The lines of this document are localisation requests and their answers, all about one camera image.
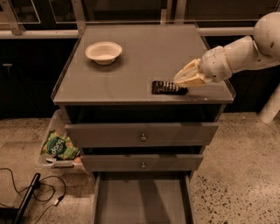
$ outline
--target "speckled floor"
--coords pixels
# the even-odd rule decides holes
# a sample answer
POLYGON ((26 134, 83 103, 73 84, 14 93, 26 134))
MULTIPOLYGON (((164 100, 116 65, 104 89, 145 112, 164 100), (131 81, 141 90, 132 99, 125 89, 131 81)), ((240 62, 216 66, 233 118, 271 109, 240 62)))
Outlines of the speckled floor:
MULTIPOLYGON (((90 223, 95 187, 90 176, 61 175, 36 166, 49 121, 0 121, 0 168, 13 170, 17 189, 28 186, 36 172, 42 178, 59 174, 66 181, 66 197, 38 223, 90 223)), ((197 223, 280 223, 280 115, 264 124, 255 113, 223 114, 219 124, 191 180, 197 223)), ((49 181, 57 189, 54 198, 46 203, 32 198, 22 223, 35 223, 63 193, 59 180, 49 181)), ((18 205, 20 196, 7 171, 0 171, 0 183, 0 203, 18 205)), ((0 223, 6 222, 0 217, 0 223)))

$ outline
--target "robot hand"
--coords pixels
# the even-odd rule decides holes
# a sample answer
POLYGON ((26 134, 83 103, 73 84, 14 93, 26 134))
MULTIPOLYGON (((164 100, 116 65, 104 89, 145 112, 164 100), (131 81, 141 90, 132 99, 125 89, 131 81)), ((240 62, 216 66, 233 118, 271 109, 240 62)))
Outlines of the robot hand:
POLYGON ((280 12, 262 17, 255 25, 254 40, 246 36, 207 51, 174 77, 179 87, 200 87, 208 82, 229 79, 242 70, 258 70, 280 65, 280 12))

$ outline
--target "gray tabletop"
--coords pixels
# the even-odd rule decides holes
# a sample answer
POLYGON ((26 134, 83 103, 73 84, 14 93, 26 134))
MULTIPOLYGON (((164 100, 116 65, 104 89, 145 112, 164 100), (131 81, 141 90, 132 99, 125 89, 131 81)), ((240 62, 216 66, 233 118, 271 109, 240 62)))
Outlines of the gray tabletop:
POLYGON ((172 81, 206 47, 192 24, 88 26, 53 101, 57 105, 229 103, 225 82, 190 87, 186 95, 155 95, 153 81, 172 81), (122 54, 109 66, 88 59, 99 41, 116 42, 122 54))

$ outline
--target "silver knob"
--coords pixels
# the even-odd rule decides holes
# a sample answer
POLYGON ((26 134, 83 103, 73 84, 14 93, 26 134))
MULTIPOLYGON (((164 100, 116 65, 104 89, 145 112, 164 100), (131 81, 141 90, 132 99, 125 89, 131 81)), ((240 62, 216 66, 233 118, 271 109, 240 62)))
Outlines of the silver knob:
POLYGON ((142 169, 145 169, 145 168, 146 168, 146 163, 145 163, 145 162, 142 162, 142 163, 141 163, 141 168, 142 168, 142 169))
POLYGON ((146 137, 145 134, 142 134, 141 137, 140 137, 140 141, 141 142, 146 142, 148 140, 148 138, 146 137))

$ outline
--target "plastic bin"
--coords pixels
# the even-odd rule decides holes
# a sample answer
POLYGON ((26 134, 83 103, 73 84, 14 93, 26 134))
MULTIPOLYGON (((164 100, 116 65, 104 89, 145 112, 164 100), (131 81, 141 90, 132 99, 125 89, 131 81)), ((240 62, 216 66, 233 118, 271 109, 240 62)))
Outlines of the plastic bin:
MULTIPOLYGON (((40 150, 42 149, 43 144, 46 142, 48 138, 49 132, 51 130, 56 130, 60 134, 65 135, 66 131, 64 129, 65 123, 62 118, 61 110, 58 109, 54 112, 52 116, 52 120, 49 123, 49 126, 45 132, 45 136, 43 138, 40 150)), ((41 155, 39 152, 38 156, 38 167, 50 169, 52 172, 57 174, 63 173, 87 173, 82 162, 81 158, 77 157, 74 160, 63 160, 63 161, 55 161, 55 162, 47 162, 48 158, 53 158, 53 155, 43 154, 41 155)))

